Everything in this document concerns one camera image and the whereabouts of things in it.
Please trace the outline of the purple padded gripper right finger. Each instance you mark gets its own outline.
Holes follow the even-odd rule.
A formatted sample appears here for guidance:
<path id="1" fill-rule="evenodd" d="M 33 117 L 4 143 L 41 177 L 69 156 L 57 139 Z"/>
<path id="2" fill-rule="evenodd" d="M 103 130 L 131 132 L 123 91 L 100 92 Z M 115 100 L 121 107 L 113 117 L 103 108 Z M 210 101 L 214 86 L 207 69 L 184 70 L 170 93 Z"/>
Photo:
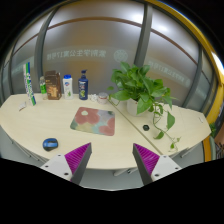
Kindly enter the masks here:
<path id="1" fill-rule="evenodd" d="M 148 185 L 156 180 L 181 170 L 181 167 L 169 156 L 159 156 L 136 143 L 133 144 L 133 156 L 135 158 L 143 185 Z"/>

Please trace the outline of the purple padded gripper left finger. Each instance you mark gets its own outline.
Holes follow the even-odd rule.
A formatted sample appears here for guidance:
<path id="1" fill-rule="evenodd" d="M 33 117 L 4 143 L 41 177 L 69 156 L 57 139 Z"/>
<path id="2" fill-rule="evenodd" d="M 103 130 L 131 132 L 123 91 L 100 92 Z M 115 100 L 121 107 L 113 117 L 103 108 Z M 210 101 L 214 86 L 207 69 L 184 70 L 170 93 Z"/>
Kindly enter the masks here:
<path id="1" fill-rule="evenodd" d="M 91 153 L 91 144 L 87 143 L 65 155 L 57 154 L 42 165 L 41 168 L 76 185 L 79 185 Z"/>

